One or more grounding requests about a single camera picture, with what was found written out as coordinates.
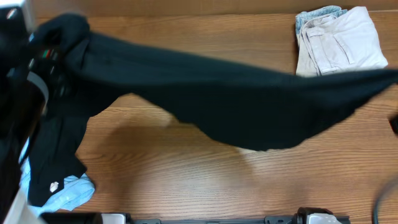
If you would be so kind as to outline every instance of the wire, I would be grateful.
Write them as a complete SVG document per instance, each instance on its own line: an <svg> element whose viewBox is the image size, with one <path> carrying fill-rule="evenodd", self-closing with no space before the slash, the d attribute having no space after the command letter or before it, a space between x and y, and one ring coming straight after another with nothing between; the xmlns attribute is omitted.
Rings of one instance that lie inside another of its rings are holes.
<svg viewBox="0 0 398 224"><path fill-rule="evenodd" d="M376 201L374 202L373 206L373 212L372 212L372 224L379 224L379 207L381 201L384 200L384 198L390 194L392 190L394 190L396 187L398 187L398 176L395 177L394 179L390 180L380 191L379 195L376 198Z"/></svg>

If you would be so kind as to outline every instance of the dark fabric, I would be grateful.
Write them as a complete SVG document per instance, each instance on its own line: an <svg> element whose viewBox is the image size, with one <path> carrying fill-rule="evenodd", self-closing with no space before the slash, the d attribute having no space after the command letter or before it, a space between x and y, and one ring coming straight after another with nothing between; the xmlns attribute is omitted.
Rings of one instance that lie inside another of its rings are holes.
<svg viewBox="0 0 398 224"><path fill-rule="evenodd" d="M85 18L68 14L40 26L32 44L60 45L78 85L74 97L49 101L30 155L29 200L38 206L49 183L85 171L74 153L86 122L120 95L138 94L214 140L265 151L300 144L398 81L393 70L302 78L134 45L92 33Z"/></svg>

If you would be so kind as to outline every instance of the wooden surface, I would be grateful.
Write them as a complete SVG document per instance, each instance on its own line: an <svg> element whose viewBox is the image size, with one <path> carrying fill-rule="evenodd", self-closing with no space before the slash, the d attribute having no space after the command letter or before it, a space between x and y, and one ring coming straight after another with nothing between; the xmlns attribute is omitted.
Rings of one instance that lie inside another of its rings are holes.
<svg viewBox="0 0 398 224"><path fill-rule="evenodd" d="M398 66L398 13L371 17L390 66ZM140 44L286 72L297 63L293 14L96 17L90 23ZM324 207L351 216L354 224L370 223L374 196L398 174L398 139L387 120L396 112L394 86L293 149L254 152L214 142L145 100L124 96L89 121L78 157L96 193L77 210L179 220ZM398 218L397 199L384 202L381 223Z"/></svg>
<svg viewBox="0 0 398 224"><path fill-rule="evenodd" d="M183 16L215 14L300 13L323 6L369 10L398 9L397 0L32 0L39 17L63 12L94 16Z"/></svg>

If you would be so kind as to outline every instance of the wooden table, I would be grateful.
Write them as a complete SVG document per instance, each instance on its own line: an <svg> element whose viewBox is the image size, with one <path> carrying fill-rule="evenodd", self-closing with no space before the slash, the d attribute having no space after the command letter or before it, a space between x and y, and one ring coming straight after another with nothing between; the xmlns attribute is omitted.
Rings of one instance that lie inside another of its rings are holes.
<svg viewBox="0 0 398 224"><path fill-rule="evenodd" d="M372 12L381 47L398 65L398 12ZM92 17L93 30L139 44L294 73L293 14ZM135 95L91 118L78 157L96 193L78 211L134 218L261 218L323 207L370 223L377 191L398 174L394 86L303 144L254 152L214 142ZM398 218L398 195L381 223Z"/></svg>

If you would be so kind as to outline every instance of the stack of folded clothing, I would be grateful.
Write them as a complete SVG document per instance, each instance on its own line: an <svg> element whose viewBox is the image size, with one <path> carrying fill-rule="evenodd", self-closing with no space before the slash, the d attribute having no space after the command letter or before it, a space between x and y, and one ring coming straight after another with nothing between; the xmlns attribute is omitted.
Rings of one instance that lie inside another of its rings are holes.
<svg viewBox="0 0 398 224"><path fill-rule="evenodd" d="M304 77L387 66L366 7L327 6L296 16L296 74Z"/></svg>

